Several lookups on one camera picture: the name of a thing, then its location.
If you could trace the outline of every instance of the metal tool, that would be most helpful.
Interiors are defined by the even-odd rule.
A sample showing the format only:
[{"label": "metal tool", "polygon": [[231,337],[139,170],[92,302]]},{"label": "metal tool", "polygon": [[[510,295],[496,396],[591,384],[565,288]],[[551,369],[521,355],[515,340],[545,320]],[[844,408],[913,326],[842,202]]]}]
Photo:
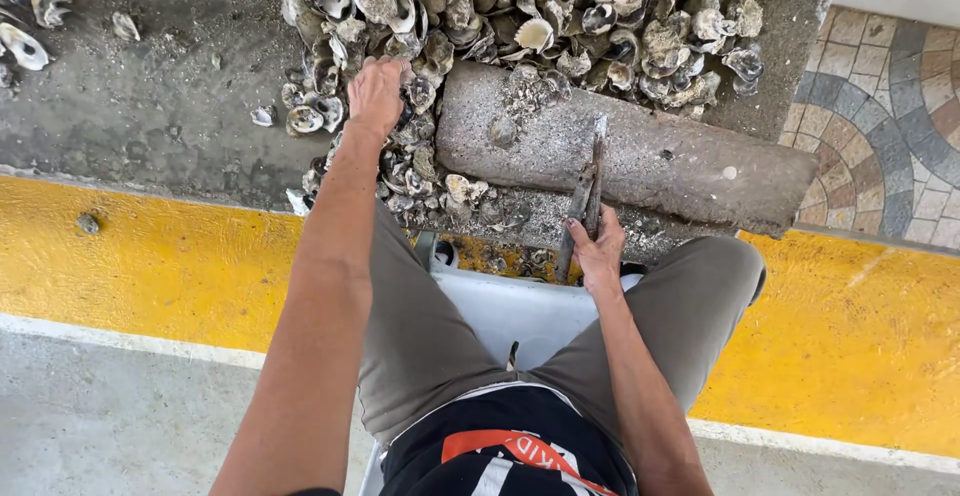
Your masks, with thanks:
[{"label": "metal tool", "polygon": [[[603,153],[607,138],[607,116],[600,114],[593,119],[593,154],[580,170],[580,178],[570,198],[568,219],[580,220],[591,240],[596,241],[600,229],[600,196],[603,194]],[[569,284],[570,261],[573,259],[573,237],[563,228],[563,240],[559,245],[554,279],[560,284]]]}]

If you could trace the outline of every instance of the white plastic chair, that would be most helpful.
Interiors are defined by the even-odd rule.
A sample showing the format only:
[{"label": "white plastic chair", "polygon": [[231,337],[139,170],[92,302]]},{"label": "white plastic chair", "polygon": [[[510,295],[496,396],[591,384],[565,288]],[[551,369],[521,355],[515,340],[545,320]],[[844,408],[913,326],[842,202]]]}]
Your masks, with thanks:
[{"label": "white plastic chair", "polygon": [[[514,341],[520,346],[515,368],[539,367],[568,345],[597,318],[596,306],[582,287],[508,279],[434,264],[436,235],[424,232],[414,249],[426,260],[430,274],[453,301],[477,339],[504,367]],[[373,444],[360,496],[377,496],[383,489],[380,445]]]}]

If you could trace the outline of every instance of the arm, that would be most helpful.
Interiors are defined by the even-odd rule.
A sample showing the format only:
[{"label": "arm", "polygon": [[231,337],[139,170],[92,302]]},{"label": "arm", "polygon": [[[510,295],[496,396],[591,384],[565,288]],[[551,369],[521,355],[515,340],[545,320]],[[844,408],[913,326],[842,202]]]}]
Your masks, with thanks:
[{"label": "arm", "polygon": [[399,60],[367,58],[347,89],[342,144],[303,224],[263,370],[211,494],[343,491],[373,302],[378,158],[401,114],[401,71]]},{"label": "arm", "polygon": [[617,214],[603,206],[596,242],[575,219],[566,226],[576,242],[573,258],[600,314],[621,438],[640,493],[713,496],[687,419],[624,299],[619,276],[624,232]]}]

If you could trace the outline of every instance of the olive green pants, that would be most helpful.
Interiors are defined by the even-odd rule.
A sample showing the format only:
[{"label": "olive green pants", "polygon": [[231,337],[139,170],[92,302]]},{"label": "olive green pants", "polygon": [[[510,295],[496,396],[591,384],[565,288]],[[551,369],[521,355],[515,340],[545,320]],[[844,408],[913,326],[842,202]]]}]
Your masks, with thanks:
[{"label": "olive green pants", "polygon": [[[617,442],[617,408],[599,320],[543,365],[505,369],[416,260],[387,208],[376,202],[370,253],[373,306],[359,393],[363,424],[381,444],[432,410],[477,388],[536,382],[571,403]],[[743,312],[760,296],[766,269],[753,246],[700,237],[664,255],[626,292],[633,321],[684,412],[704,387]]]}]

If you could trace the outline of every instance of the pile of oyster shells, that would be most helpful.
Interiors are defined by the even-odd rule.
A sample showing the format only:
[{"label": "pile of oyster shells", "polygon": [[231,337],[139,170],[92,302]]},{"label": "pile of oyster shells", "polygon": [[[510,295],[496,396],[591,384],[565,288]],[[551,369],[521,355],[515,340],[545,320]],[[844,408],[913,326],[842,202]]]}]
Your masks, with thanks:
[{"label": "pile of oyster shells", "polygon": [[[73,0],[0,0],[0,57],[11,53],[18,66],[27,71],[40,71],[53,58],[43,44],[30,35],[33,25],[56,29],[64,25],[64,16],[70,12],[63,5]],[[124,12],[113,13],[114,33],[127,41],[139,41],[137,26]],[[0,60],[0,88],[14,83],[10,66]]]},{"label": "pile of oyster shells", "polygon": [[[757,92],[763,73],[750,41],[762,28],[754,0],[281,0],[281,11],[306,45],[302,70],[288,71],[282,89],[291,135],[336,130],[346,84],[367,56],[411,62],[415,78],[402,86],[406,109],[384,148],[377,191],[407,224],[482,204],[485,188],[462,193],[471,182],[454,174],[441,183],[433,163],[444,79],[455,58],[530,68],[554,88],[687,107],[691,116],[715,103],[719,72],[729,73],[722,66],[741,96]],[[251,115],[267,126],[277,117],[272,107]],[[326,160],[315,160],[303,192],[288,194],[300,212],[312,205],[342,137],[333,138]]]}]

